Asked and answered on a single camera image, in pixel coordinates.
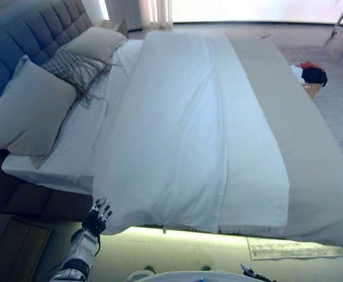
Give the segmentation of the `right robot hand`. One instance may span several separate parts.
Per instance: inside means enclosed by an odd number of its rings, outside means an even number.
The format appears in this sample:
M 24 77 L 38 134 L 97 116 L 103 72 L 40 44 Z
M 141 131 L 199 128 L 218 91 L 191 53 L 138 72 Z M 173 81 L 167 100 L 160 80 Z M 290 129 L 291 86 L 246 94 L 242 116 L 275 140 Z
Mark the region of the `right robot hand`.
M 254 279 L 258 279 L 261 281 L 268 281 L 268 279 L 266 277 L 264 277 L 264 276 L 260 275 L 259 273 L 253 271 L 253 269 L 249 268 L 246 264 L 241 264 L 241 268 L 242 268 L 243 274 L 245 276 L 248 276 L 248 277 L 251 277 Z

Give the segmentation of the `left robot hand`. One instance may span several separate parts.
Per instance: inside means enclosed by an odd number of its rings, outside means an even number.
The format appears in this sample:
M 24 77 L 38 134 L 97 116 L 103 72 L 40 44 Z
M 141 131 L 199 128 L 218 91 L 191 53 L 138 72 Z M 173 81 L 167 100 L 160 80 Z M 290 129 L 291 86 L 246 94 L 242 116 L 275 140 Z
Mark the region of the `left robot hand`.
M 82 228 L 88 230 L 95 237 L 98 237 L 105 229 L 112 210 L 106 197 L 96 200 L 82 222 Z

